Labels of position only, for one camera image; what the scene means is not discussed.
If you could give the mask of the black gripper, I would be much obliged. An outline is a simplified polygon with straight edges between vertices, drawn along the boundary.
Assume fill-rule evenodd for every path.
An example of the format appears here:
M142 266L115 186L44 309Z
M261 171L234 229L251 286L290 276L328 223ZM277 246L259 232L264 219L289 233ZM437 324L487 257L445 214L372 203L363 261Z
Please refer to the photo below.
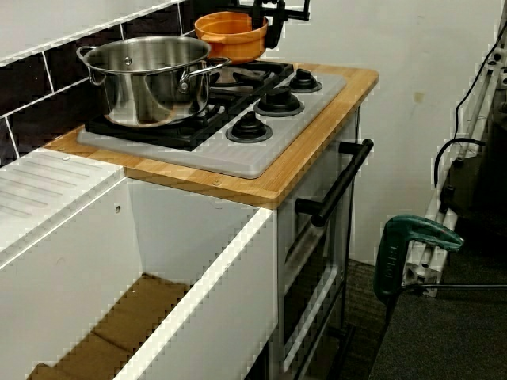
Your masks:
M265 35L265 47L274 49L280 40L280 36L286 20L309 21L310 0L303 2L297 9L290 9L286 1L233 1L233 8L237 12L243 12L252 17L252 26L261 28L264 17L272 17L272 24L268 26Z

